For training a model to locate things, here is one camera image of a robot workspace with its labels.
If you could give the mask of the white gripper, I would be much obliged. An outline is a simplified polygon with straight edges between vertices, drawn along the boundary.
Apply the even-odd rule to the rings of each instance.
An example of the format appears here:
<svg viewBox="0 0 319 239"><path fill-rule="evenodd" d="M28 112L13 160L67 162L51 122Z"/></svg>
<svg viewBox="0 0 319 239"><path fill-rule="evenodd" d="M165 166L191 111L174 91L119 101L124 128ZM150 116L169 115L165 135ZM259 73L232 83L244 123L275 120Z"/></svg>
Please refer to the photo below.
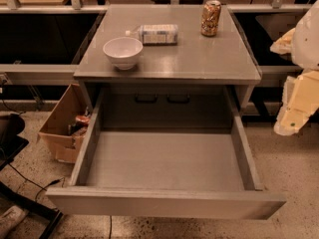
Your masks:
<svg viewBox="0 0 319 239"><path fill-rule="evenodd" d="M283 88L282 107L274 131L279 135L297 133L319 110L319 1L302 19L271 46L279 55L290 54L294 64L304 70L298 77L288 76Z"/></svg>

